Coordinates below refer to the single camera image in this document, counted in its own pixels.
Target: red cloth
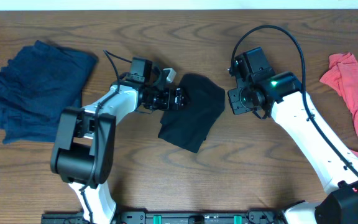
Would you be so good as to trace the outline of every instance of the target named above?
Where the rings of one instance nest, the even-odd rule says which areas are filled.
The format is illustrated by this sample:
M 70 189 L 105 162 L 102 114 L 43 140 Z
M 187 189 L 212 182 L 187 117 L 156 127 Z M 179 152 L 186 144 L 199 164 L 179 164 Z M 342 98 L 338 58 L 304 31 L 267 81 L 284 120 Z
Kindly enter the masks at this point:
M 334 54 L 329 56 L 329 71 L 320 79 L 343 97 L 351 111 L 354 129 L 358 136 L 358 62 L 353 54 Z

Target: white plastic part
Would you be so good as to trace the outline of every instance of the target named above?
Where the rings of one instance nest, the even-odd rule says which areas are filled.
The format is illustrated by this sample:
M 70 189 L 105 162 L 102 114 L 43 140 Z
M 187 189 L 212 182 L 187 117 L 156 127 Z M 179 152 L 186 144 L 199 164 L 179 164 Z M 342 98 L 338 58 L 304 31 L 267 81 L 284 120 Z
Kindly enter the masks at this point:
M 309 94 L 306 94 L 306 99 L 321 130 L 358 171 L 358 158 L 343 144 L 317 112 Z M 309 160 L 326 194 L 337 190 L 339 188 L 337 184 L 342 180 L 348 184 L 357 181 L 358 178 L 352 171 L 344 168 L 344 163 L 317 132 L 311 121 L 307 121 L 308 115 L 303 106 L 302 94 L 300 92 L 292 93 L 285 96 L 283 100 L 281 103 L 274 103 L 272 118 L 287 131 Z
M 108 91 L 98 101 L 92 103 L 91 105 L 84 106 L 83 108 L 85 109 L 85 112 L 94 113 L 98 103 L 109 95 L 114 94 L 116 88 L 117 85 L 111 86 L 110 91 Z M 119 93 L 103 104 L 102 108 L 99 110 L 99 114 L 108 113 L 114 115 L 116 117 L 116 125 L 118 125 L 125 115 L 136 110 L 138 94 L 138 91 L 132 87 L 121 85 L 119 87 Z M 84 137 L 93 139 L 93 134 L 85 134 Z
M 284 212 L 284 217 L 288 224 L 317 224 L 314 217 L 316 206 L 319 202 L 302 202 L 292 206 Z
M 69 186 L 75 191 L 78 199 L 84 210 L 83 218 L 87 221 L 90 220 L 90 213 L 85 205 L 81 192 L 79 191 L 83 184 L 72 183 Z M 93 223 L 97 224 L 110 224 L 114 213 L 116 212 L 116 203 L 111 198 L 109 186 L 107 182 L 99 184 L 98 188 L 92 189 L 87 187 L 85 189 L 86 200 L 93 213 Z
M 164 71 L 169 71 L 169 74 L 167 76 L 167 83 L 172 83 L 175 79 L 175 76 L 177 75 L 176 71 L 174 71 L 173 68 L 166 68 Z

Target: wooden table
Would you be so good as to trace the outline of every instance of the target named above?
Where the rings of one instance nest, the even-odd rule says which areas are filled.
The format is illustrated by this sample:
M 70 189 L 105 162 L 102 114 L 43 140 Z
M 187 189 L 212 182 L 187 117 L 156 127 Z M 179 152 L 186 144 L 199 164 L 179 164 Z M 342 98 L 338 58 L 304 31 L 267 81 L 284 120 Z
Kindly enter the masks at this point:
M 352 52 L 358 59 L 358 11 L 76 11 L 0 12 L 0 68 L 37 39 L 95 53 L 99 63 L 83 90 L 83 102 L 105 94 L 114 74 L 102 49 L 139 55 L 206 75 L 225 90 L 236 87 L 227 72 L 239 37 L 261 24 L 288 29 L 305 53 L 307 90 L 316 107 L 351 149 L 358 149 L 352 118 L 342 98 L 319 82 L 328 56 Z M 240 51 L 262 46 L 277 73 L 300 77 L 296 48 L 275 30 L 252 34 Z M 129 66 L 117 62 L 119 71 Z M 161 210 L 246 210 L 325 198 L 314 170 L 289 135 L 272 119 L 226 110 L 199 153 L 157 138 L 162 112 L 129 114 L 116 131 L 109 186 L 125 207 Z M 74 212 L 80 203 L 52 174 L 52 143 L 2 145 L 0 223 L 38 223 L 44 212 Z

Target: dark blue cloth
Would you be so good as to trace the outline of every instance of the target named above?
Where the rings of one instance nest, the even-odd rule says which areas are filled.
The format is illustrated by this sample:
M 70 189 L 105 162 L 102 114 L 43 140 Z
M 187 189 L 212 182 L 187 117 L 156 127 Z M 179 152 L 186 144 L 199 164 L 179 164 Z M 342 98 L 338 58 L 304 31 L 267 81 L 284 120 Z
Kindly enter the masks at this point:
M 81 90 L 97 59 L 41 41 L 24 47 L 0 71 L 0 129 L 7 144 L 20 139 L 54 142 L 60 114 L 81 107 Z

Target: black cloth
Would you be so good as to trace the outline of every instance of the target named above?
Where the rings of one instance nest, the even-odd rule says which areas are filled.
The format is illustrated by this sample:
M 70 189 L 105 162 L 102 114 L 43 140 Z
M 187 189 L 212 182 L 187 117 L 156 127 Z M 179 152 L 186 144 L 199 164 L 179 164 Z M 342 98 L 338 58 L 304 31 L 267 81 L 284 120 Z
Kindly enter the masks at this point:
M 41 41 L 24 47 L 0 71 L 0 129 L 7 144 L 19 139 L 54 142 L 60 114 L 81 107 L 81 89 L 97 58 Z
M 212 125 L 224 111 L 224 90 L 209 78 L 186 74 L 180 81 L 190 104 L 183 110 L 166 111 L 158 137 L 197 153 Z

